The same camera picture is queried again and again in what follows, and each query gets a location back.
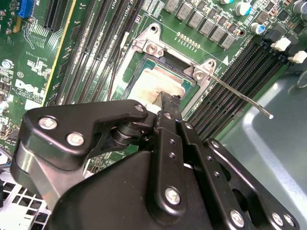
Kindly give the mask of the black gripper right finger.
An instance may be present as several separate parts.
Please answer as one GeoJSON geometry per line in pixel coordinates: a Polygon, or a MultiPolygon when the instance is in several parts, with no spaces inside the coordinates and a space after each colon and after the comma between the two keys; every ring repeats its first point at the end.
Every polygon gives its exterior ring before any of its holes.
{"type": "Polygon", "coordinates": [[[188,209],[176,230],[297,230],[295,217],[217,140],[200,140],[172,96],[183,142],[188,209]]]}

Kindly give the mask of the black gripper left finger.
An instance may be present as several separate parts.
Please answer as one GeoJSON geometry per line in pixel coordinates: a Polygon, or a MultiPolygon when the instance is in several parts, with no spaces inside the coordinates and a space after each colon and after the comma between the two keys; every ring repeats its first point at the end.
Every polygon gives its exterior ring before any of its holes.
{"type": "Polygon", "coordinates": [[[172,96],[160,93],[152,113],[135,100],[29,110],[22,119],[13,165],[51,213],[73,186],[134,154],[151,153],[146,207],[154,219],[181,219],[187,211],[182,139],[172,96]]]}

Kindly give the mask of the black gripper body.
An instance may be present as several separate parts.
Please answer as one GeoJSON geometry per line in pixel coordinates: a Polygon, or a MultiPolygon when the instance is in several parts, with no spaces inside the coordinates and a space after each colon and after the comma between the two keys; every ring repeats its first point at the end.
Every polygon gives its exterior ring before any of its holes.
{"type": "MultiPolygon", "coordinates": [[[[146,207],[151,153],[134,153],[70,188],[49,219],[51,230],[163,230],[146,207]]],[[[184,168],[187,211],[170,230],[227,230],[203,200],[195,172],[184,168]]]]}

